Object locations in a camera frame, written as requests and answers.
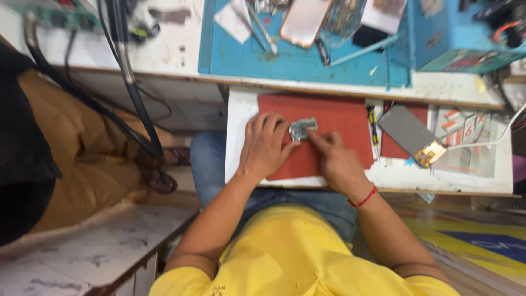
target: smartphone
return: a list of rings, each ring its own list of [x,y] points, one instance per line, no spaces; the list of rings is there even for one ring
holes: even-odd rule
[[[294,0],[279,36],[292,44],[312,47],[331,4],[332,0]]]

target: workbench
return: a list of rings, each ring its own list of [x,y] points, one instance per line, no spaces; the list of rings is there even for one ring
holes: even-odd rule
[[[381,86],[314,83],[249,77],[204,75],[197,71],[204,0],[148,0],[139,2],[138,9],[148,7],[176,10],[188,7],[192,16],[182,25],[161,23],[158,36],[140,46],[130,48],[130,60],[137,79],[146,88],[165,99],[173,107],[170,118],[158,121],[168,130],[227,131],[227,175],[232,174],[239,157],[245,122],[255,114],[257,93],[295,91],[356,97],[379,98],[390,101],[416,101],[430,104],[473,106],[492,110],[503,109],[499,95],[489,87],[480,87],[480,78],[473,74],[412,72],[412,87],[386,88]],[[28,52],[23,42],[21,18],[0,6],[0,34],[22,52]],[[38,30],[42,52],[48,61],[64,65],[69,32],[63,29]],[[114,60],[103,35],[79,32],[70,56],[75,81],[110,99],[127,110],[133,110]],[[524,85],[505,85],[515,105],[524,100]],[[146,102],[151,117],[163,114],[158,104]],[[415,165],[403,167],[398,160],[382,159],[367,176],[384,190],[477,192],[509,194],[512,192],[511,137],[498,145],[496,182],[486,188],[467,188],[438,180],[428,171]],[[270,185],[320,186],[319,178],[263,183]]]

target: white cable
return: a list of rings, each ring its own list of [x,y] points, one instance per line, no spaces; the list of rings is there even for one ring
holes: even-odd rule
[[[492,141],[492,142],[472,143],[472,144],[462,144],[462,145],[457,145],[457,146],[451,146],[451,147],[448,147],[448,150],[458,149],[458,148],[466,148],[466,147],[488,146],[488,145],[493,145],[493,144],[497,144],[497,143],[501,142],[502,139],[504,139],[504,136],[506,135],[508,130],[511,128],[511,125],[513,124],[513,122],[517,119],[517,117],[519,117],[519,115],[522,113],[522,111],[524,111],[524,108],[526,108],[526,102],[524,104],[522,104],[521,108],[510,119],[510,123],[508,123],[508,125],[504,129],[504,132],[502,133],[502,136],[500,136],[500,138],[498,140]]]

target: white paper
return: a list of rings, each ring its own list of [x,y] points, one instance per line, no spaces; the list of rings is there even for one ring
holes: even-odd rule
[[[245,16],[247,22],[252,25],[245,0],[230,1],[225,7],[223,7],[223,9],[216,13],[214,20],[223,27],[225,31],[232,35],[237,42],[243,44],[250,37],[252,31],[247,27],[245,22],[239,18],[234,9],[241,12]]]

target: screwdriver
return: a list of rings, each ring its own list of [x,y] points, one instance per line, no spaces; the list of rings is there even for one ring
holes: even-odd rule
[[[374,106],[367,106],[367,119],[369,120],[369,123],[371,124],[372,129],[372,143],[376,148],[376,155],[378,156],[378,160],[380,160],[380,139],[378,138],[378,133],[376,132],[376,113],[375,113],[375,107]]]

